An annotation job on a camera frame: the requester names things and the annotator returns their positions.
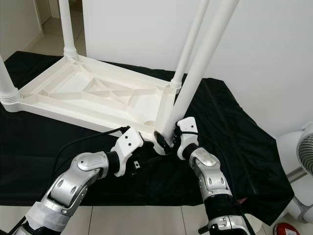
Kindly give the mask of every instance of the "black fabric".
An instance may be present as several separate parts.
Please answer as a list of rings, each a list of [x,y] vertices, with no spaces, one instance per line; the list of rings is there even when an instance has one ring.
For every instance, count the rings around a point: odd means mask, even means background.
[[[227,194],[208,197],[204,201],[204,206],[209,221],[225,215],[241,215],[233,197]]]
[[[21,88],[60,56],[16,52],[6,62],[14,85]],[[169,81],[174,72],[119,64]],[[271,224],[293,198],[281,167],[275,140],[242,110],[223,81],[203,79],[186,117],[196,119],[199,144],[216,155],[236,199]],[[96,132],[39,115],[9,113],[0,106],[0,205],[30,206],[46,190],[54,158],[70,141]],[[69,147],[59,164],[82,152],[109,151],[116,138],[96,137]],[[108,175],[89,189],[82,205],[197,205],[198,180],[186,161],[161,157],[150,147],[138,151],[140,170],[130,159],[124,177]],[[67,169],[70,161],[60,173]]]
[[[209,230],[210,235],[247,235],[242,229],[219,230],[217,224],[215,224],[214,228]]]

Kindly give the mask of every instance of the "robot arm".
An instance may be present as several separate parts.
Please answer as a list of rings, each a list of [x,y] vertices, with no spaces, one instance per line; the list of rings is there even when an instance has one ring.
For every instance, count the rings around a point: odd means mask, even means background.
[[[209,219],[211,235],[252,235],[238,206],[235,205],[220,161],[204,148],[198,147],[197,126],[192,117],[177,122],[179,143],[177,155],[187,160],[199,179],[199,187]],[[26,214],[27,222],[15,235],[58,235],[66,227],[88,187],[108,173],[122,176],[132,153],[143,146],[143,139],[133,128],[128,129],[111,152],[82,153],[70,168],[52,184],[41,202],[36,202]]]
[[[177,122],[178,157],[187,160],[199,179],[211,235],[251,235],[241,209],[235,205],[217,157],[198,147],[197,126],[192,117]]]
[[[88,187],[108,173],[122,176],[126,161],[143,145],[143,139],[133,128],[128,129],[111,152],[82,153],[71,162],[69,169],[52,184],[40,202],[36,202],[26,214],[27,222],[15,235],[58,235],[66,227]]]

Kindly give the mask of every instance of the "floor tile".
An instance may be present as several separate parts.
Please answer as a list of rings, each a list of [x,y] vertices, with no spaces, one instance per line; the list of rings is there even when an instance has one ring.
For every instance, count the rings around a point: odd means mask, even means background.
[[[43,24],[44,34],[63,36],[61,19],[51,17]]]
[[[29,209],[30,207],[0,206],[0,229],[8,233]]]
[[[93,207],[89,235],[184,235],[180,207]]]
[[[29,51],[45,55],[63,55],[62,36],[46,34]]]
[[[82,29],[82,31],[81,31],[80,34],[78,35],[78,38],[85,40],[85,29],[84,29],[84,28]]]
[[[62,235],[88,235],[92,207],[79,207]],[[30,207],[0,206],[0,229],[9,232]]]
[[[88,235],[92,207],[79,207],[61,235]]]
[[[277,222],[273,223],[271,226],[268,226],[266,224],[263,224],[263,227],[265,229],[266,235],[273,235],[273,228],[278,223],[288,223],[294,226],[301,235],[308,235],[312,234],[313,231],[313,224],[304,224],[300,223],[296,219],[294,219],[290,214],[286,214],[283,218],[279,219]]]
[[[71,11],[73,37],[76,39],[84,27],[82,12]],[[43,24],[44,34],[63,36],[61,19],[51,17]]]
[[[246,214],[246,218],[249,221],[250,225],[252,226],[255,233],[261,233],[264,232],[264,229],[262,228],[262,221],[258,218],[254,217],[251,214]]]
[[[256,233],[256,235],[267,235],[267,234],[265,233],[265,229],[264,229],[263,226],[262,226],[262,228],[259,230],[259,232]]]
[[[69,8],[70,8],[70,9],[73,9],[73,10],[75,10],[75,11],[80,11],[80,12],[82,12],[82,11],[83,11],[83,3],[82,3],[82,0],[76,0],[76,1],[70,2]]]
[[[77,50],[77,53],[79,55],[86,56],[86,42],[83,39],[77,39],[75,41],[75,47]]]
[[[198,206],[182,206],[182,215],[187,235],[198,235],[198,229],[208,223],[204,204]]]

